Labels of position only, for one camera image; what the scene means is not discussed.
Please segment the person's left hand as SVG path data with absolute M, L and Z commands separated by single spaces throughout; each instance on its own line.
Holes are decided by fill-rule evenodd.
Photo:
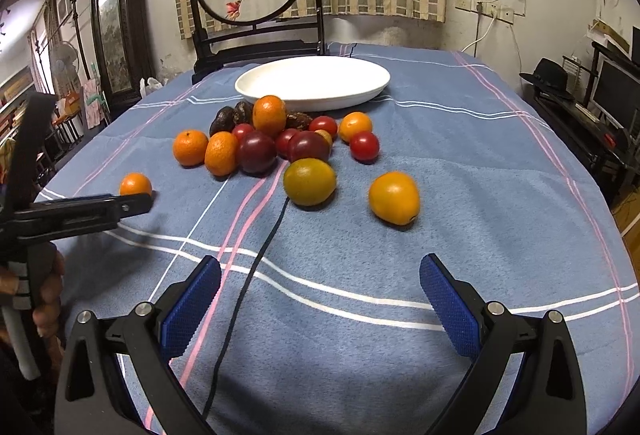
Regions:
M 63 276 L 64 257 L 58 250 L 55 250 L 51 272 L 40 288 L 41 304 L 32 313 L 32 320 L 34 320 L 38 334 L 46 340 L 58 334 Z M 17 292 L 17 288 L 18 279 L 14 273 L 1 267 L 1 294 L 13 295 Z M 11 346 L 9 333 L 2 325 L 1 342 Z

